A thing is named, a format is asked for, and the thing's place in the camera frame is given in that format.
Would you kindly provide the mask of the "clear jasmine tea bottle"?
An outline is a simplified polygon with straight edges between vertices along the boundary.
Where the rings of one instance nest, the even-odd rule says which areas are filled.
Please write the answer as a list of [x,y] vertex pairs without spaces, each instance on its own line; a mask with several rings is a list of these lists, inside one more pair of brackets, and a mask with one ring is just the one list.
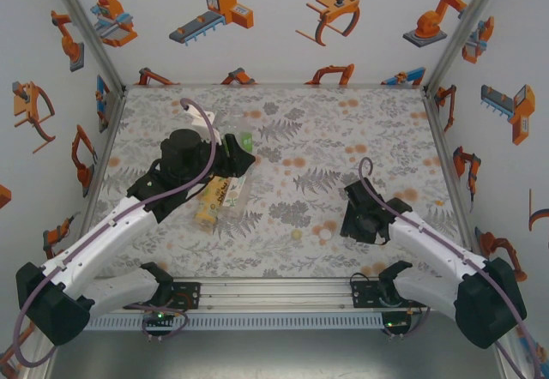
[[240,219],[244,215],[250,197],[251,179],[249,175],[230,177],[220,215],[224,218]]

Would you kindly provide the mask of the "yellow lemon tea bottle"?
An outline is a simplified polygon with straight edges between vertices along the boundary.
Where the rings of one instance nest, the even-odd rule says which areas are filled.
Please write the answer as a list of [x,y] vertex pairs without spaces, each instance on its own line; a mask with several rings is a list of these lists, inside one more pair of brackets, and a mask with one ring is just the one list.
[[214,231],[220,206],[226,197],[229,182],[229,178],[213,177],[199,194],[199,203],[194,222],[201,231],[209,234]]

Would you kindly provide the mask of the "controller board green light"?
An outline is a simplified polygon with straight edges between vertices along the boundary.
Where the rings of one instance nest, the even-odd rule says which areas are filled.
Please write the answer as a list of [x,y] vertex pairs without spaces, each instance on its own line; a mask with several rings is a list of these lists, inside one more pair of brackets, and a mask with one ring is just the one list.
[[143,321],[147,328],[171,328],[174,318],[174,314],[159,311],[152,311],[143,315]]
[[411,317],[407,314],[383,314],[383,325],[391,332],[407,332],[411,326]]

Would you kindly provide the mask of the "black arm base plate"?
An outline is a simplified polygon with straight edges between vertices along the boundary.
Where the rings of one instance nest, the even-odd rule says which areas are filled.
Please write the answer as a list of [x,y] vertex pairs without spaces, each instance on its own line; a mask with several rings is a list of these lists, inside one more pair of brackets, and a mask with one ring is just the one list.
[[354,281],[350,284],[355,309],[380,308],[379,290],[376,281]]
[[200,302],[201,287],[199,282],[174,282],[171,306],[178,310],[196,310]]

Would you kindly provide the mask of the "grooved aluminium rail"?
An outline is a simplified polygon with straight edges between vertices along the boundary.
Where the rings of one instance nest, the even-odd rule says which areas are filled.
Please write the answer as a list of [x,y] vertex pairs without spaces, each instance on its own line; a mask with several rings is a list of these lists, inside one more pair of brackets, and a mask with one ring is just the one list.
[[349,281],[335,279],[196,279],[201,287],[196,311],[352,311]]

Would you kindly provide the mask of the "aluminium corner post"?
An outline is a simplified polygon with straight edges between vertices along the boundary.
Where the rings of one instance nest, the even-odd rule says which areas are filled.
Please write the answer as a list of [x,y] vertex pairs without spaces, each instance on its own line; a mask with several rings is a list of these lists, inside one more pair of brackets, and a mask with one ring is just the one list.
[[443,54],[437,62],[431,77],[425,87],[425,95],[431,97],[437,91],[443,78],[449,71],[452,63],[461,52],[461,48],[466,43],[468,36],[473,31],[474,25],[480,20],[480,15],[484,11],[490,0],[471,0],[466,12],[460,19],[454,33],[449,39],[449,43],[443,50]]
[[110,82],[110,87],[119,97],[123,97],[125,84],[103,47],[99,36],[94,31],[94,26],[88,19],[80,0],[62,0],[62,2],[68,10],[70,18],[81,32],[84,41],[87,43],[88,49],[93,53],[95,60],[104,72],[107,82]]

